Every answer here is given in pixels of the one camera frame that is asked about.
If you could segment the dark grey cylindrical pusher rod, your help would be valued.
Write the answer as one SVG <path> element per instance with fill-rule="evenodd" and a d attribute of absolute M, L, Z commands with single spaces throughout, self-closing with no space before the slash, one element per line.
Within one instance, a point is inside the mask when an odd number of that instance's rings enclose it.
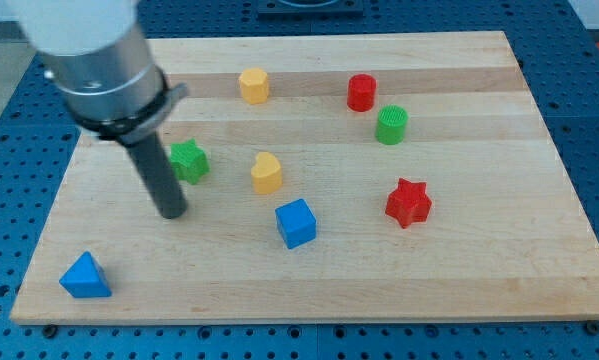
<path fill-rule="evenodd" d="M 159 214 L 165 219 L 182 216 L 188 203 L 159 136 L 152 133 L 124 147 Z"/>

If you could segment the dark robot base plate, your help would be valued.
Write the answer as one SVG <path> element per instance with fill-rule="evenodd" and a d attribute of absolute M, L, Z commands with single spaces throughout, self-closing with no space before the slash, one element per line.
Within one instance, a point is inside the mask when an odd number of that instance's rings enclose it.
<path fill-rule="evenodd" d="M 281 15 L 362 15 L 364 0 L 256 0 L 259 17 Z"/>

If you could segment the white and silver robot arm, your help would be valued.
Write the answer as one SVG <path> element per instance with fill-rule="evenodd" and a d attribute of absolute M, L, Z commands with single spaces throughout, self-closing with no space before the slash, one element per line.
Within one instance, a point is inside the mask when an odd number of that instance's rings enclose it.
<path fill-rule="evenodd" d="M 188 94 L 157 65 L 129 0 L 8 0 L 75 123 L 123 146 L 166 219 L 187 201 L 157 134 Z"/>

